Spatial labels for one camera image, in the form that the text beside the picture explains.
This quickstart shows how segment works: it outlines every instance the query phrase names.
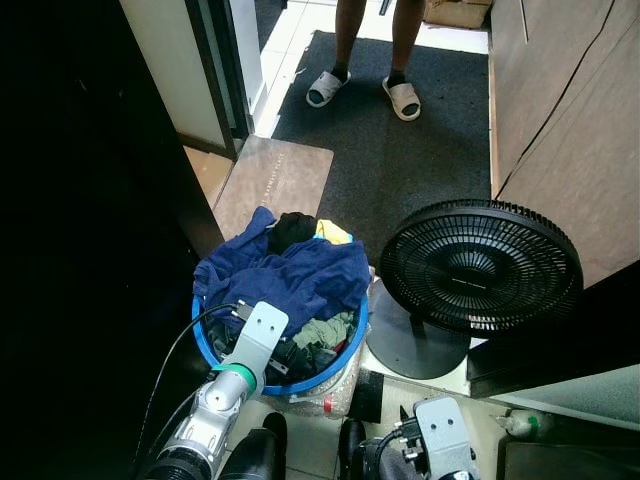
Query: fan grille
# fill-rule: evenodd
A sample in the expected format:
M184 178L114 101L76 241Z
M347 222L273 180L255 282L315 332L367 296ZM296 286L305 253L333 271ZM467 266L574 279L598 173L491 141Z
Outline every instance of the fan grille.
M582 292L566 235L531 210L493 200L412 214L385 246L381 277L412 314L480 338L557 325Z

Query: plastic bottle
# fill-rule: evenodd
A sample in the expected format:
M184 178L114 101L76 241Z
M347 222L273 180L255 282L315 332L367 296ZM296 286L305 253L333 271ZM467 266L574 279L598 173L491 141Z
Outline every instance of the plastic bottle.
M495 417L496 422L515 438L540 438L551 427L551 417L531 410L512 410L508 417Z

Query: wooden cabinet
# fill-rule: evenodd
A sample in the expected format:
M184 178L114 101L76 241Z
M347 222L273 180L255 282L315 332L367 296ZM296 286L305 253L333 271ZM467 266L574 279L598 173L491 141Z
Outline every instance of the wooden cabinet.
M528 43L519 2L492 14L500 199L569 235L586 286L640 257L639 5L524 1Z

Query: fan base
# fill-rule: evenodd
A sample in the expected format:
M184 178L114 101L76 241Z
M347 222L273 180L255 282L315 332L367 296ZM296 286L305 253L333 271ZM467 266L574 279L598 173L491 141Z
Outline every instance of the fan base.
M454 370L469 352L471 337L416 318L391 297L382 280L373 285L367 344L388 369L428 380Z

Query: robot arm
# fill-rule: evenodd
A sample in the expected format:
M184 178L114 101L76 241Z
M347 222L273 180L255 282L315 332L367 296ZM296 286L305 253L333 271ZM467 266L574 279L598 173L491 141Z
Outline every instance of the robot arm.
M195 394L189 415L162 447L145 479L211 480L220 467L227 436L244 403L259 396L264 371L285 327L286 314L259 302L240 302L238 318L245 326L233 353L214 370L219 374Z
M233 353L217 378L195 393L189 415L160 450L147 480L211 480L215 478L226 439L244 403L261 394L264 371L288 322L286 314L259 302L240 302L237 316L246 322ZM378 480L382 450L393 439L405 443L402 456L428 480L479 480L469 435L458 404L440 397L417 402L414 417L398 422L382 441L363 442L361 470L352 479Z

